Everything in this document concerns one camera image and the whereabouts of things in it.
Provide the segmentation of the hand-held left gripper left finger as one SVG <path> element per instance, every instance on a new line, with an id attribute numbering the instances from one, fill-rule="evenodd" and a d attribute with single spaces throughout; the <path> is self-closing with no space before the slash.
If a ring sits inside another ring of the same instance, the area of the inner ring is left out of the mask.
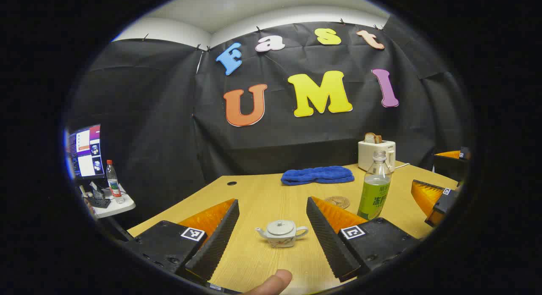
<path id="1" fill-rule="evenodd" d="M 209 281 L 227 248 L 240 215 L 230 199 L 179 223 L 162 220 L 127 242 L 127 249 L 169 273 Z"/>

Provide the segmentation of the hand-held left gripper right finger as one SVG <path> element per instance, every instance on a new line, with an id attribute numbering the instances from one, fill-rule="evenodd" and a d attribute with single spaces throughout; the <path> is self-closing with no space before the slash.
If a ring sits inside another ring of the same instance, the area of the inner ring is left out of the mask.
<path id="1" fill-rule="evenodd" d="M 385 218 L 367 221 L 341 207 L 308 197 L 306 213 L 334 276 L 365 276 L 420 243 Z"/>

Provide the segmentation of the round wooden coaster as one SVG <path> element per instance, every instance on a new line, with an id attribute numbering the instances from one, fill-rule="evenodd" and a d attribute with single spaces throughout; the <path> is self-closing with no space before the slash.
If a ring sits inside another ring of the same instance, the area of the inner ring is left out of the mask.
<path id="1" fill-rule="evenodd" d="M 350 206 L 350 200 L 347 198 L 347 197 L 344 197 L 344 196 L 331 196 L 331 197 L 327 197 L 325 199 L 325 201 L 337 206 L 337 207 L 340 207 L 342 208 L 343 210 L 345 210 L 346 208 L 348 208 Z"/>

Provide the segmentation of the white teacup with handle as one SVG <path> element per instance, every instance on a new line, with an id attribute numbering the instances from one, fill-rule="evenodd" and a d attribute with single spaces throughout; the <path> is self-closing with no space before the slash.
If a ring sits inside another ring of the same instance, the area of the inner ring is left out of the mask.
<path id="1" fill-rule="evenodd" d="M 268 231 L 269 224 L 267 224 L 265 229 L 255 228 L 255 231 L 257 231 L 262 238 L 266 239 L 271 247 L 289 248 L 295 245 L 298 238 L 304 237 L 309 232 L 309 228 L 305 226 L 297 227 L 294 221 L 292 222 L 294 224 L 294 229 L 287 234 L 272 234 Z"/>

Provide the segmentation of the green label water bottle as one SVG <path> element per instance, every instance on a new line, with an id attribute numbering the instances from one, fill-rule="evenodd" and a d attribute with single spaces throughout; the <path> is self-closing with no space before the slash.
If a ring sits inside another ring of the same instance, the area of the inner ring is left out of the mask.
<path id="1" fill-rule="evenodd" d="M 387 153 L 376 151 L 373 162 L 366 170 L 357 215 L 365 220 L 377 218 L 385 204 L 391 185 L 392 172 L 386 163 Z"/>

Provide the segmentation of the red cap plastic bottle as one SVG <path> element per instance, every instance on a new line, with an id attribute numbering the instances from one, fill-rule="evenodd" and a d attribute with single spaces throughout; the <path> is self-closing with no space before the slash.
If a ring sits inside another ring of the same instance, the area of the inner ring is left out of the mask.
<path id="1" fill-rule="evenodd" d="M 124 197 L 122 197 L 121 195 L 121 191 L 120 191 L 120 188 L 119 188 L 119 182 L 118 182 L 118 176 L 117 176 L 117 173 L 116 173 L 116 170 L 113 166 L 113 161 L 112 160 L 107 160 L 106 161 L 106 177 L 107 177 L 107 182 L 108 182 L 108 186 L 110 188 L 110 192 L 111 192 L 111 195 L 113 196 L 114 200 L 118 203 L 118 204 L 122 204 L 124 203 Z"/>

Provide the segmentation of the blue towel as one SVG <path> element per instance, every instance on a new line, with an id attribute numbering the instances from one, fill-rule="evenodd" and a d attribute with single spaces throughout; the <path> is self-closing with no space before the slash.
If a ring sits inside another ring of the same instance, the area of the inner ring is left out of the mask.
<path id="1" fill-rule="evenodd" d="M 354 174 L 342 166 L 320 166 L 302 170 L 288 170 L 281 182 L 288 186 L 305 185 L 309 183 L 337 184 L 354 181 Z"/>

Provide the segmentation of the white toaster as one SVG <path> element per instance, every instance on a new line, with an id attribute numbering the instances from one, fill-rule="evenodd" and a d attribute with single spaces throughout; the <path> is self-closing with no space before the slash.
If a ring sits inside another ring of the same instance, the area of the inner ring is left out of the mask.
<path id="1" fill-rule="evenodd" d="M 383 141 L 379 144 L 368 143 L 365 141 L 358 142 L 358 167 L 367 171 L 373 164 L 374 152 L 385 152 L 385 163 L 391 172 L 395 170 L 395 142 Z"/>

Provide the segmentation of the white side table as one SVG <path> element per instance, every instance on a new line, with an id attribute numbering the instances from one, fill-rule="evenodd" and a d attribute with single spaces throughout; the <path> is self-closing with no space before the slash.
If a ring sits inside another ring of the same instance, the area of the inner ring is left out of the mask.
<path id="1" fill-rule="evenodd" d="M 91 214 L 94 214 L 94 216 L 98 219 L 106 218 L 114 215 L 118 215 L 130 210 L 133 210 L 136 207 L 136 203 L 128 195 L 124 187 L 119 183 L 119 189 L 122 198 L 124 199 L 124 203 L 118 203 L 116 202 L 115 197 L 111 194 L 111 190 L 109 187 L 102 189 L 104 198 L 109 199 L 111 202 L 107 206 L 107 208 L 99 208 L 92 206 Z"/>

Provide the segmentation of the black backdrop cloth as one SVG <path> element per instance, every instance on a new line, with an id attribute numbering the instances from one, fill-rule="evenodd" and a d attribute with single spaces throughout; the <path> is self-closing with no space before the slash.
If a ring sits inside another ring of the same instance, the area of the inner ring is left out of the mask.
<path id="1" fill-rule="evenodd" d="M 391 18 L 381 30 L 306 22 L 254 31 L 210 51 L 162 40 L 106 46 L 76 89 L 66 127 L 101 125 L 136 207 L 132 228 L 224 175 L 357 162 L 368 132 L 426 170 L 474 146 L 463 83 L 425 38 Z"/>

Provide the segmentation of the computer monitor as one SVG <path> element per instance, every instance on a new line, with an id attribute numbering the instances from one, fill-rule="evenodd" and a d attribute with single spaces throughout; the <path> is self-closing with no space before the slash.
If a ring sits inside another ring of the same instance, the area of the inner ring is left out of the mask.
<path id="1" fill-rule="evenodd" d="M 74 179 L 104 179 L 101 152 L 101 124 L 77 129 L 68 136 L 68 153 Z"/>

